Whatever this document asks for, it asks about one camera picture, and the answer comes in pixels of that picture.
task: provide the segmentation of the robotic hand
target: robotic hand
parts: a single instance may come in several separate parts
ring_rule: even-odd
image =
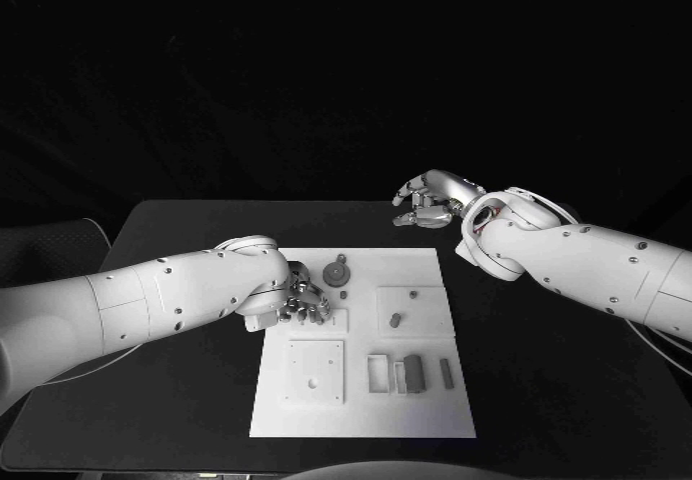
[[[493,277],[525,271],[544,288],[590,307],[692,341],[692,253],[580,224],[548,199],[519,188],[486,193],[469,180],[430,170],[400,189],[414,211],[397,226],[447,226],[462,217],[457,254]],[[537,199],[567,219],[538,204]]]
[[[254,332],[310,318],[329,301],[277,242],[251,236],[110,272],[0,289],[0,415],[84,362],[227,317]]]

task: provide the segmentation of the black curtain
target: black curtain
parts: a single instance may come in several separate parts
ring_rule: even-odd
[[[672,27],[67,8],[3,8],[0,226],[90,216],[113,238],[145,199],[388,200],[430,168],[643,235],[688,201]]]

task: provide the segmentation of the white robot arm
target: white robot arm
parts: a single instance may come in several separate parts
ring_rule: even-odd
[[[401,188],[414,211],[398,226],[440,228],[463,218],[457,254],[496,278],[514,281],[525,271],[558,295],[692,341],[692,254],[661,242],[577,220],[537,194],[482,187],[430,170]],[[552,205],[570,221],[537,203]]]
[[[84,362],[227,317],[258,331],[322,323],[329,302],[300,262],[263,236],[110,272],[0,289],[0,415]]]

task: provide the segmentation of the black table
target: black table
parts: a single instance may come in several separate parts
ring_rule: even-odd
[[[250,438],[264,333],[232,315],[32,393],[10,432],[16,470],[292,473],[423,460],[524,477],[692,474],[692,410],[626,324],[503,282],[454,254],[460,223],[395,228],[390,202],[147,201],[103,270],[263,234],[280,247],[436,247],[478,439]]]

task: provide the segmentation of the white rectangular piece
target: white rectangular piece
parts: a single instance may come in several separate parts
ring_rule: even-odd
[[[343,335],[349,332],[349,311],[345,308],[333,308],[329,318],[322,325],[310,323],[310,320],[300,322],[293,318],[289,323],[293,336],[318,337],[322,335]]]
[[[313,438],[475,438],[472,410],[466,393],[463,365],[454,336],[382,337],[378,326],[378,289],[405,288],[424,295],[424,287],[443,289],[443,275],[433,248],[280,248],[287,260],[302,262],[310,280],[325,291],[333,309],[348,310],[348,332],[302,335],[290,323],[266,330],[260,377],[257,382],[251,437]],[[341,288],[325,284],[322,272],[346,256],[352,271]],[[297,341],[343,342],[343,404],[292,404],[284,402],[287,375],[286,345]],[[368,355],[388,356],[390,363],[420,355],[427,390],[416,395],[372,394],[368,388]],[[450,362],[454,389],[444,388],[440,359]]]
[[[283,401],[290,405],[342,405],[342,341],[287,342]]]
[[[392,315],[401,315],[392,327]],[[444,287],[378,288],[379,335],[387,338],[454,337],[450,304]]]
[[[407,394],[407,371],[404,370],[404,362],[394,362],[394,393],[397,395]]]
[[[387,355],[368,355],[368,391],[390,393],[390,362]]]

